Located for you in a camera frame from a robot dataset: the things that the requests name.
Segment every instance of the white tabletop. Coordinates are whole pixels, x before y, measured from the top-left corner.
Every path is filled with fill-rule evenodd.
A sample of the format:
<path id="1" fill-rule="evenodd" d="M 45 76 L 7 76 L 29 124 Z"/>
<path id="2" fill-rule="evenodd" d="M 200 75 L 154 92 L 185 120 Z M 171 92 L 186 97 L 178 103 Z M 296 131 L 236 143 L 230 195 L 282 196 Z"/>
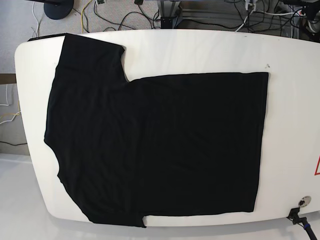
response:
<path id="1" fill-rule="evenodd" d="M 147 216 L 146 226 L 283 218 L 304 196 L 311 196 L 312 201 L 301 213 L 320 210 L 320 175 L 315 175 L 320 154 L 320 44 L 209 30 L 132 30 L 85 36 L 125 46 L 123 64 L 129 81 L 167 74 L 270 73 L 254 212 Z M 15 52 L 16 80 L 30 156 L 48 211 L 57 218 L 88 221 L 60 183 L 58 161 L 44 143 L 48 99 L 63 40 L 55 37 L 21 44 Z"/>

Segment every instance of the white floor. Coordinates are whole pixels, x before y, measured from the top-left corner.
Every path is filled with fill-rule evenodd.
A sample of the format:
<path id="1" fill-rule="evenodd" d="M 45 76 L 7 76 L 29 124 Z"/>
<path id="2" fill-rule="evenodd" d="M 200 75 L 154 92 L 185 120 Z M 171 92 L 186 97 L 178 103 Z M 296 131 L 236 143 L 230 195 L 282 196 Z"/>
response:
<path id="1" fill-rule="evenodd" d="M 306 215 L 320 238 L 320 212 Z M 205 227 L 125 227 L 57 219 L 43 202 L 29 156 L 0 154 L 2 240 L 307 240 L 283 218 Z"/>

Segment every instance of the black t-shirt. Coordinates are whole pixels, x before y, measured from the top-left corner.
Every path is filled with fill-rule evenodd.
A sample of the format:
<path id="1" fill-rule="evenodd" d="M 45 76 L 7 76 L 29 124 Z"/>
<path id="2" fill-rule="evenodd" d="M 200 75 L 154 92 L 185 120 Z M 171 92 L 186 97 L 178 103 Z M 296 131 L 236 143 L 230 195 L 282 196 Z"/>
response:
<path id="1" fill-rule="evenodd" d="M 94 223 L 136 227 L 148 215 L 252 212 L 269 74 L 127 82 L 123 53 L 65 36 L 44 141 L 73 201 Z"/>

